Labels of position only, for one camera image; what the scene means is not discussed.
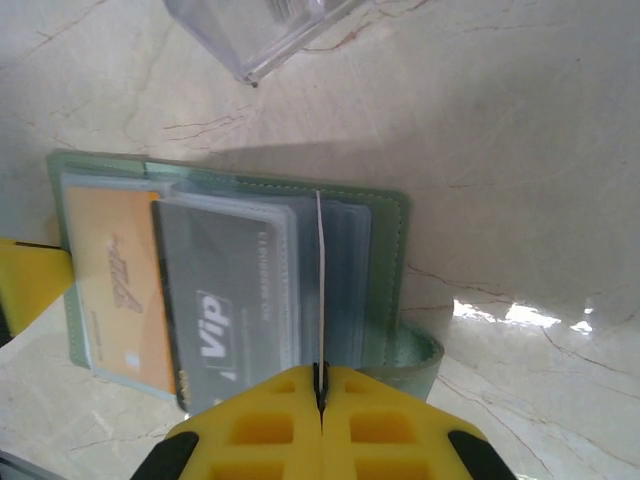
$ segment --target marble surface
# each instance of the marble surface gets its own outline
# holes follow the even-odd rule
[[[640,2],[369,3],[257,89],[159,0],[0,13],[1,236],[55,242],[54,148],[402,189],[429,402],[522,479],[640,477]],[[180,419],[72,366],[60,303],[0,350],[0,448],[68,478]]]

